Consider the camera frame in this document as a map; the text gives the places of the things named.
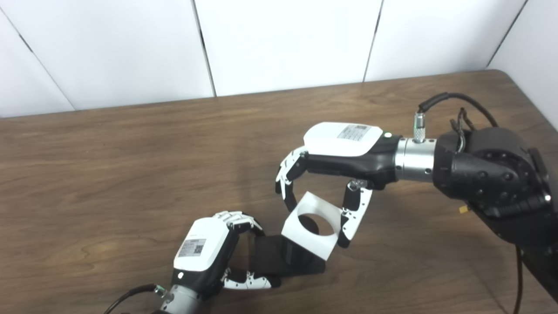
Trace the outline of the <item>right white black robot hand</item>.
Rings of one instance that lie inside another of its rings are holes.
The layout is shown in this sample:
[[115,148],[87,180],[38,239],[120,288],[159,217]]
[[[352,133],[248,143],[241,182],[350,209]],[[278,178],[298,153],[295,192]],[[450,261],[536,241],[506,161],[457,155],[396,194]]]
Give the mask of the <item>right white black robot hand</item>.
[[347,248],[368,209],[371,193],[398,180],[395,157],[400,139],[376,126],[316,124],[305,133],[303,146],[281,161],[275,191],[292,211],[297,205],[293,182],[304,173],[348,177],[337,238],[337,244]]

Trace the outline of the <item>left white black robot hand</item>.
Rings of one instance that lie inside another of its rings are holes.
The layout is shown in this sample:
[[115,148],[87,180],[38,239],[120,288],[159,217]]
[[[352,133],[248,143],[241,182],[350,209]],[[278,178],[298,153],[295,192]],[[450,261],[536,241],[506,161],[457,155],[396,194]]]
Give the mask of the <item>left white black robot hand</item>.
[[173,261],[173,286],[185,287],[203,299],[227,290],[279,288],[281,279],[229,266],[240,235],[265,236],[259,222],[241,211],[221,211],[197,219]]

